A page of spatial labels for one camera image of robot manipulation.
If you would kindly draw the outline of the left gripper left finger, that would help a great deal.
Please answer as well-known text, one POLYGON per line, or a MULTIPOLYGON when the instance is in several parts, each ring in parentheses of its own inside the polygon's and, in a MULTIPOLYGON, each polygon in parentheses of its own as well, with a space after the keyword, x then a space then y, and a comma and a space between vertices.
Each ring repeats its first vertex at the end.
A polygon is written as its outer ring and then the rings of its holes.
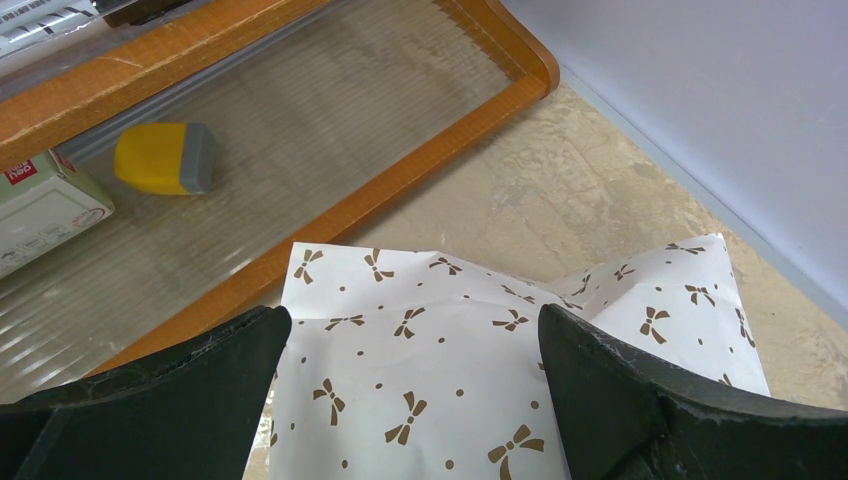
POLYGON ((255 307, 1 408, 5 479, 239 479, 292 328, 255 307))

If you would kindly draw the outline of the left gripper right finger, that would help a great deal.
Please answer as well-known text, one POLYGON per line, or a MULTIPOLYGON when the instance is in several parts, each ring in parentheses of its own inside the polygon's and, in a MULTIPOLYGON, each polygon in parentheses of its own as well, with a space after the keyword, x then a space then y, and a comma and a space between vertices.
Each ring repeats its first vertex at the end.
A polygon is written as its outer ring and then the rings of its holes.
POLYGON ((847 415, 713 381, 564 308, 539 346, 574 479, 843 479, 847 415))

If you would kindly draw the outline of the white patterned paper bag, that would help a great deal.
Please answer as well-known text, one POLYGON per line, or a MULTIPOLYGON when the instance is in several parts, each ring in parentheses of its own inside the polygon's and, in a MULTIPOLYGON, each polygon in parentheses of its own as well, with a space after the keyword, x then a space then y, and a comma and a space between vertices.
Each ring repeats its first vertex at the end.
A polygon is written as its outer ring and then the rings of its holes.
POLYGON ((438 251, 297 243, 274 383, 274 479, 563 479, 547 304, 715 381, 769 391, 724 238, 544 284, 438 251))

